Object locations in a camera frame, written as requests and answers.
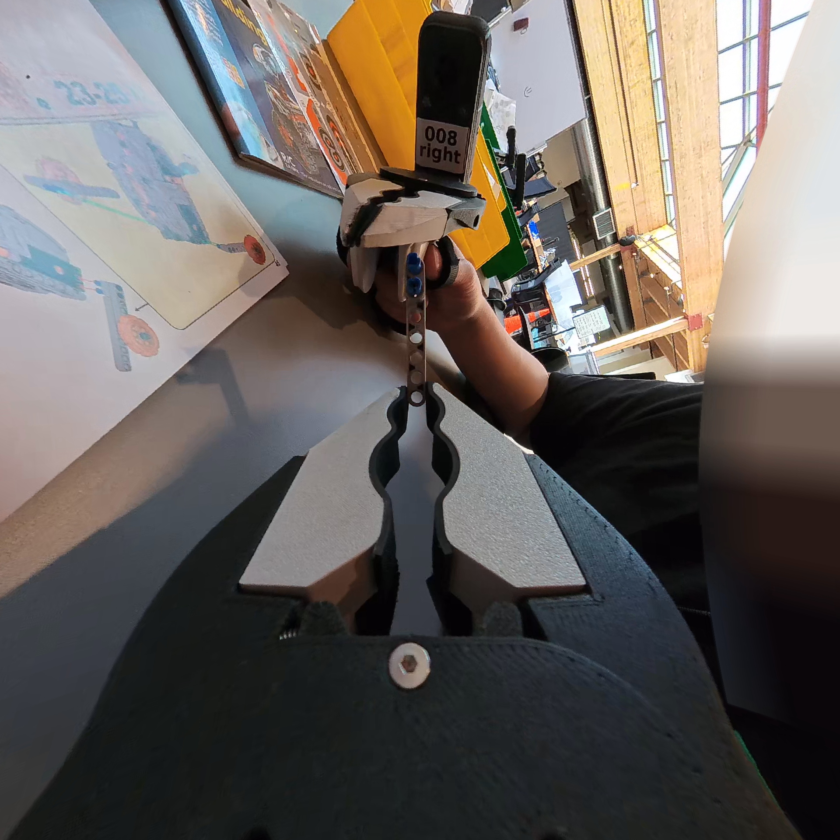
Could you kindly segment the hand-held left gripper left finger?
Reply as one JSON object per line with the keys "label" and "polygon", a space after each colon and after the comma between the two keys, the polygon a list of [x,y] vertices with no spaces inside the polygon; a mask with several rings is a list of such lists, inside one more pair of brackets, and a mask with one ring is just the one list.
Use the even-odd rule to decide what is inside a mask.
{"label": "hand-held left gripper left finger", "polygon": [[246,592],[335,604],[350,630],[388,634],[399,572],[386,486],[400,467],[404,386],[313,446],[239,580]]}

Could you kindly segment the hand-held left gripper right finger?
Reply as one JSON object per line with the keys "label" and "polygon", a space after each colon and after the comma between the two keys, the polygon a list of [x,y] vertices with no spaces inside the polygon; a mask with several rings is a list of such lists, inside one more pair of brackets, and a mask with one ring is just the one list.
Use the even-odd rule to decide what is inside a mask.
{"label": "hand-held left gripper right finger", "polygon": [[497,602],[585,593],[524,449],[439,385],[427,387],[426,409],[444,484],[427,585],[445,632],[472,634]]}

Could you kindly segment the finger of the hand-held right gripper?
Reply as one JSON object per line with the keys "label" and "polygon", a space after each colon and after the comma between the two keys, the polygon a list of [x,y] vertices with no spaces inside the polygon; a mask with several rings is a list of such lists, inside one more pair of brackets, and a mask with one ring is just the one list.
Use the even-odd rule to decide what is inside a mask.
{"label": "finger of the hand-held right gripper", "polygon": [[351,175],[343,194],[343,228],[350,228],[357,213],[374,198],[399,188],[398,184],[375,173]]}
{"label": "finger of the hand-held right gripper", "polygon": [[446,233],[452,196],[402,196],[376,205],[377,214],[365,229],[360,246],[388,248],[434,242]]}

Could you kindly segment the grey perforated toy beam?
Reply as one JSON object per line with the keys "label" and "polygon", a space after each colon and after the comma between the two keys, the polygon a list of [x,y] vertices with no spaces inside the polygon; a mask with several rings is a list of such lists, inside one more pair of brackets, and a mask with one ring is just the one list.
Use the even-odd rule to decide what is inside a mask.
{"label": "grey perforated toy beam", "polygon": [[422,246],[412,245],[409,253],[416,252],[423,260],[423,270],[419,274],[425,282],[424,294],[420,298],[408,298],[405,292],[406,258],[404,260],[404,292],[405,304],[405,326],[406,326],[406,351],[407,351],[407,374],[406,374],[406,396],[410,406],[420,407],[426,402],[427,391],[427,360],[426,360],[426,309],[427,309],[427,279],[426,267],[422,255]]}

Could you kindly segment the person's right forearm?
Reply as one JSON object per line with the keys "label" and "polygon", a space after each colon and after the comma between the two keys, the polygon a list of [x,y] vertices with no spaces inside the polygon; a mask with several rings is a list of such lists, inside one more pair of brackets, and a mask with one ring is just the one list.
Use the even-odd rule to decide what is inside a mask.
{"label": "person's right forearm", "polygon": [[468,320],[435,332],[502,430],[524,443],[549,387],[541,363],[514,342],[486,300]]}

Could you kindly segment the person's right hand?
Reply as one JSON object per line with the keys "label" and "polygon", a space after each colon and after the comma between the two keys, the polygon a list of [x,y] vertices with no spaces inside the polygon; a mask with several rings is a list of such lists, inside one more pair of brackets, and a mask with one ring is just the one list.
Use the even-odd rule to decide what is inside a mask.
{"label": "person's right hand", "polygon": [[[427,327],[446,332],[471,318],[485,303],[476,269],[449,237],[425,252]],[[396,248],[385,248],[377,262],[373,309],[381,325],[397,333],[406,326],[404,304],[396,295]]]}

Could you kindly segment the yellow plastic bin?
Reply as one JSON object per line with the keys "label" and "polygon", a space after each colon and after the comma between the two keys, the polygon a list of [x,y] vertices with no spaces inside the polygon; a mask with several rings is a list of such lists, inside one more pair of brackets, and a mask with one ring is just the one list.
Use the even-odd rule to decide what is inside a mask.
{"label": "yellow plastic bin", "polygon": [[[406,170],[415,163],[417,41],[432,11],[428,1],[353,2],[328,35],[386,164]],[[483,137],[477,141],[470,181],[486,199],[486,211],[476,231],[461,230],[454,240],[480,268],[511,243],[499,175]]]}

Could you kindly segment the white board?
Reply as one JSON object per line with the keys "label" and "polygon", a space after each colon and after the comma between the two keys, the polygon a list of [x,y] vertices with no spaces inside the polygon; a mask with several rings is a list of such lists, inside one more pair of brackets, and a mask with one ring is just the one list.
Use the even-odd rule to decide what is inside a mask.
{"label": "white board", "polygon": [[491,25],[500,92],[516,102],[518,148],[530,153],[585,119],[581,73],[564,1],[528,1]]}

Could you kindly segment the green plastic bin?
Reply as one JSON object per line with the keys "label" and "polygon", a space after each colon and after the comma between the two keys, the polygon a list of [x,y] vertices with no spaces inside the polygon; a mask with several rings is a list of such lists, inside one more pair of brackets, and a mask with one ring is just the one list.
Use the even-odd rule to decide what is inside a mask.
{"label": "green plastic bin", "polygon": [[490,171],[493,173],[492,177],[494,179],[494,183],[496,183],[500,188],[500,192],[497,197],[497,206],[499,208],[500,218],[506,226],[509,238],[506,246],[493,255],[493,257],[482,266],[482,270],[488,277],[495,276],[499,280],[508,280],[526,267],[527,260],[521,244],[521,229],[518,218],[512,205],[510,191],[508,190],[504,178],[504,174],[507,173],[507,169],[505,169],[504,164],[499,164],[497,159],[497,152],[500,151],[498,149],[498,140],[485,104],[482,105],[480,128],[487,147],[489,161],[491,163]]}

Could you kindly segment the person's black shirt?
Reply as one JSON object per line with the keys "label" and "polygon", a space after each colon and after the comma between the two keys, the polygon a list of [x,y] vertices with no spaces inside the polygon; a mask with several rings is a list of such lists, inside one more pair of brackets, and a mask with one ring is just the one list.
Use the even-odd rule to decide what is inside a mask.
{"label": "person's black shirt", "polygon": [[702,384],[552,373],[530,442],[629,541],[681,610],[708,616],[702,393]]}

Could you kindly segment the printed toy set box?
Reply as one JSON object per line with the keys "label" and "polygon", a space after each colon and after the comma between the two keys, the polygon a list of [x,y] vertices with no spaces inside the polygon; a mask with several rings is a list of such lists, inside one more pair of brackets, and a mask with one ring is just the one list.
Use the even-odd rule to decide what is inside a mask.
{"label": "printed toy set box", "polygon": [[337,198],[385,163],[317,29],[289,6],[170,6],[241,158]]}

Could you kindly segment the white printed sign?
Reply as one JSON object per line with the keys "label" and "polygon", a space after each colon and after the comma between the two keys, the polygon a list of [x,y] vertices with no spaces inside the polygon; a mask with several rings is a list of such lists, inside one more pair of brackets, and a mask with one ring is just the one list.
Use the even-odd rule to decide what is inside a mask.
{"label": "white printed sign", "polygon": [[613,330],[609,313],[605,305],[573,313],[572,323],[578,340],[582,344],[598,342],[598,336]]}

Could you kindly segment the building instruction booklet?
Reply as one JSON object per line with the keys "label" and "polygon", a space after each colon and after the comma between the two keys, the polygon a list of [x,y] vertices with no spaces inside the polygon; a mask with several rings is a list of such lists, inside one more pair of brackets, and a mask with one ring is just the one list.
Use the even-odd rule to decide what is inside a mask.
{"label": "building instruction booklet", "polygon": [[287,275],[89,2],[2,2],[2,518]]}

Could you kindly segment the window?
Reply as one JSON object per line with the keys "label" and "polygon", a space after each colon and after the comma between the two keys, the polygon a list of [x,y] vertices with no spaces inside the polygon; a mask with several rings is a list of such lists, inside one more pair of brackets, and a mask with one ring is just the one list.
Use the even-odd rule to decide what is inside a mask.
{"label": "window", "polygon": [[717,47],[725,228],[749,175],[812,1],[718,1]]}

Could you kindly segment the silver ventilation duct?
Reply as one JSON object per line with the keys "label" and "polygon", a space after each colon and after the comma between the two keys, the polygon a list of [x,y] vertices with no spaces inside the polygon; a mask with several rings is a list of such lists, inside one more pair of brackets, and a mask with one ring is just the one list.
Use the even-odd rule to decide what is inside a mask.
{"label": "silver ventilation duct", "polygon": [[[601,235],[594,222],[594,215],[611,207],[606,194],[606,183],[602,168],[601,153],[596,145],[595,126],[591,114],[572,128],[572,141],[575,157],[581,175],[581,182],[586,194],[587,216],[592,222],[595,242],[598,249],[604,249],[616,243],[615,233]],[[616,254],[607,255],[600,260],[605,291],[612,303],[618,334],[627,331],[633,324],[627,318],[626,289],[622,272],[618,269]]]}

